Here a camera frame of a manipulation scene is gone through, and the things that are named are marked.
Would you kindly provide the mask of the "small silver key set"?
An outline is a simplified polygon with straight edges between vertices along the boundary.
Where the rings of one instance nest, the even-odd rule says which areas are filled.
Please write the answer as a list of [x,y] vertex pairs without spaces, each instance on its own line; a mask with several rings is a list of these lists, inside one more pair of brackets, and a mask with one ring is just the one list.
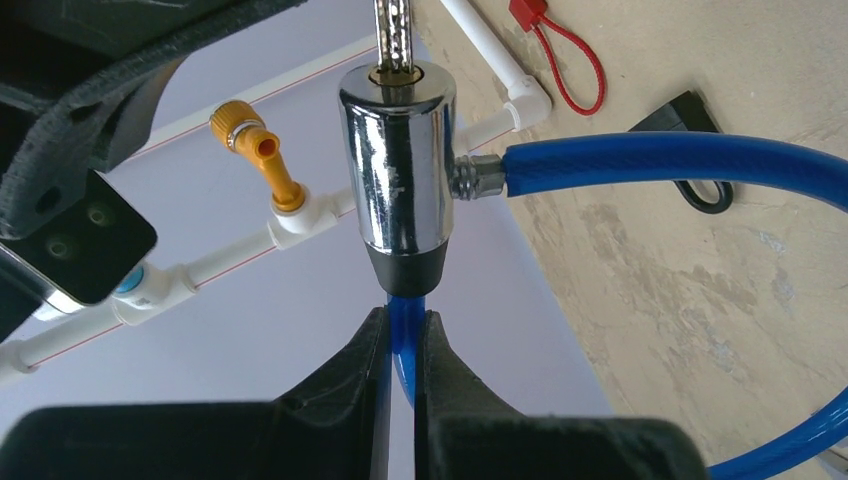
[[412,6],[409,0],[374,0],[378,67],[382,73],[411,74]]

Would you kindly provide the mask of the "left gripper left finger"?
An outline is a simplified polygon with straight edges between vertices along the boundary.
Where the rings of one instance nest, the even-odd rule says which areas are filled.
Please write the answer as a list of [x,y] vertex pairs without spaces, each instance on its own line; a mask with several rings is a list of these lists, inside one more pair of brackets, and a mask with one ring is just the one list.
[[260,402],[51,407],[1,444],[5,479],[384,479],[390,325],[373,309],[351,340]]

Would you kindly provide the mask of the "blue cable lock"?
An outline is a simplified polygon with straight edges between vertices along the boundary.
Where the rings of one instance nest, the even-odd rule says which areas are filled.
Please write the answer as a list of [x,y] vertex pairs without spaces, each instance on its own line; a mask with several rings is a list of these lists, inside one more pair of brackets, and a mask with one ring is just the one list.
[[[411,74],[359,67],[339,87],[339,106],[360,232],[388,295],[391,348],[415,412],[418,338],[427,294],[440,283],[455,200],[522,196],[576,187],[696,180],[672,140],[650,133],[601,134],[514,145],[502,155],[453,150],[456,85],[429,63]],[[707,177],[785,190],[847,207],[847,163],[773,140],[719,133],[697,149]],[[766,479],[824,452],[847,435],[840,394],[797,427],[743,455],[706,466],[706,479]]]

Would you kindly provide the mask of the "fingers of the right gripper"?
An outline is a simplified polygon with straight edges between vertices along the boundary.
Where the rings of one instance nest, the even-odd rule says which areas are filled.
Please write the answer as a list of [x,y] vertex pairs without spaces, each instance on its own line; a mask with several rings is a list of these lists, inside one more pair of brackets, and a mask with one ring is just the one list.
[[149,139],[173,69],[289,1],[5,1],[1,235],[32,235]]

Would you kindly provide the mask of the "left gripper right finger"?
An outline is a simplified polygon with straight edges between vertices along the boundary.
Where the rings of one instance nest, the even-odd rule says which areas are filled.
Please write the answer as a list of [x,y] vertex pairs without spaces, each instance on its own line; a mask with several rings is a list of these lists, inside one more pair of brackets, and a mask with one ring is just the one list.
[[655,418],[528,416],[493,392],[427,314],[416,359],[418,479],[706,479],[697,447]]

